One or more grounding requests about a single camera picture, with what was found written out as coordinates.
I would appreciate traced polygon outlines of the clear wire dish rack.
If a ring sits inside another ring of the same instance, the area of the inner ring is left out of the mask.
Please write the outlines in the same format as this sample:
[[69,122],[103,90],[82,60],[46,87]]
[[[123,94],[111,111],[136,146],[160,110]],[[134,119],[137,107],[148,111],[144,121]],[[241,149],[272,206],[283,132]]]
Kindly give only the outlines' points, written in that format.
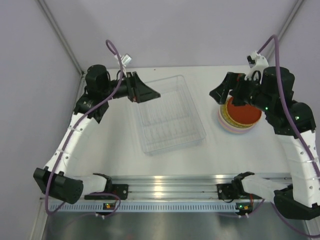
[[147,85],[161,96],[135,107],[142,151],[157,155],[200,144],[206,132],[184,76],[153,80]]

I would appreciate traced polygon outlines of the pink plate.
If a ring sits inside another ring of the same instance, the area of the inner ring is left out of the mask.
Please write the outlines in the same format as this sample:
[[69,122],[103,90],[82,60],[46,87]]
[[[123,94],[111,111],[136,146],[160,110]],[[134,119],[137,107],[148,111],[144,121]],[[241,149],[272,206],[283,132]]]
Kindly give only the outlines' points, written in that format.
[[221,127],[232,134],[242,135],[249,132],[251,129],[255,127],[255,124],[250,126],[241,126],[237,123],[234,123],[232,119],[229,118],[227,114],[227,108],[225,105],[221,105],[219,107],[217,119]]

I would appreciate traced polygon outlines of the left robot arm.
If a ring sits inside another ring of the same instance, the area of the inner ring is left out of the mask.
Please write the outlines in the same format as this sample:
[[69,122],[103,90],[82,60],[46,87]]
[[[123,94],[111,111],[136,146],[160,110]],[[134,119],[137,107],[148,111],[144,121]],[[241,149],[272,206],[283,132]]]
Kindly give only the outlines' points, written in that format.
[[52,158],[43,168],[36,168],[33,178],[46,197],[75,204],[81,197],[97,193],[107,199],[113,194],[112,180],[102,173],[75,176],[74,170],[88,143],[109,108],[109,101],[128,98],[144,103],[161,97],[147,86],[136,72],[111,80],[101,64],[88,68],[83,95],[76,102],[67,131]]

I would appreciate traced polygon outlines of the blue plate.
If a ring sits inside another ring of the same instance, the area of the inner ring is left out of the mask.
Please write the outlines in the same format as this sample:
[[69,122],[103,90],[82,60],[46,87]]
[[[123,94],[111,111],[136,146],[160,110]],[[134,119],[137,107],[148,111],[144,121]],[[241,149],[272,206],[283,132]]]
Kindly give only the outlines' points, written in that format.
[[219,123],[221,127],[227,131],[228,133],[235,134],[235,135],[242,135],[247,132],[249,132],[254,126],[249,126],[249,127],[236,127],[224,122]]

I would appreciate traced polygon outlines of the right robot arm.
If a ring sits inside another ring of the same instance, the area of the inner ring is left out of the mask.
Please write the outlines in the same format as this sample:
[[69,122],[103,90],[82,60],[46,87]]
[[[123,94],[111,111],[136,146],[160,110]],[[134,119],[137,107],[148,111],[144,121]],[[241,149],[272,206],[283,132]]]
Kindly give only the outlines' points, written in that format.
[[284,150],[292,183],[281,184],[244,172],[232,180],[238,198],[255,195],[274,204],[286,219],[312,220],[320,215],[320,164],[317,161],[316,123],[311,108],[294,100],[295,76],[284,67],[254,72],[228,72],[209,95],[219,105],[232,97],[236,107],[249,105],[265,114]]

